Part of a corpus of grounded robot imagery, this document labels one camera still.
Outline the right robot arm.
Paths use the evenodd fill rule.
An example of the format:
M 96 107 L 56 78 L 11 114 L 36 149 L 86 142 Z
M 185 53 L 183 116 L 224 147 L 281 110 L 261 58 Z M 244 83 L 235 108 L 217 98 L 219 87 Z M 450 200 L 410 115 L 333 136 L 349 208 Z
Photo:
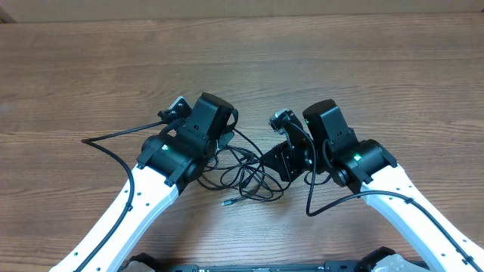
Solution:
M 481 271 L 483 249 L 468 239 L 417 189 L 397 159 L 375 140 L 360 141 L 334 100 L 317 102 L 303 119 L 282 109 L 268 121 L 286 140 L 262 164 L 292 182 L 303 172 L 323 172 L 351 195 L 315 211 L 314 217 L 354 198 L 377 210 L 422 257 L 431 271 Z

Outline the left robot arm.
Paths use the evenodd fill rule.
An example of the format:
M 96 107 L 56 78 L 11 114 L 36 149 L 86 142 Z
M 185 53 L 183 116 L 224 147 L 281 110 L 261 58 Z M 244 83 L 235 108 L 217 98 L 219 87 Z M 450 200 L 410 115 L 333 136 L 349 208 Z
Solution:
M 118 270 L 155 219 L 234 137 L 238 121 L 238 111 L 229 102 L 206 92 L 194 105 L 178 97 L 158 116 L 163 129 L 143 143 L 134 167 L 98 145 L 100 138 L 83 141 L 114 158 L 128 180 L 94 227 L 53 271 Z

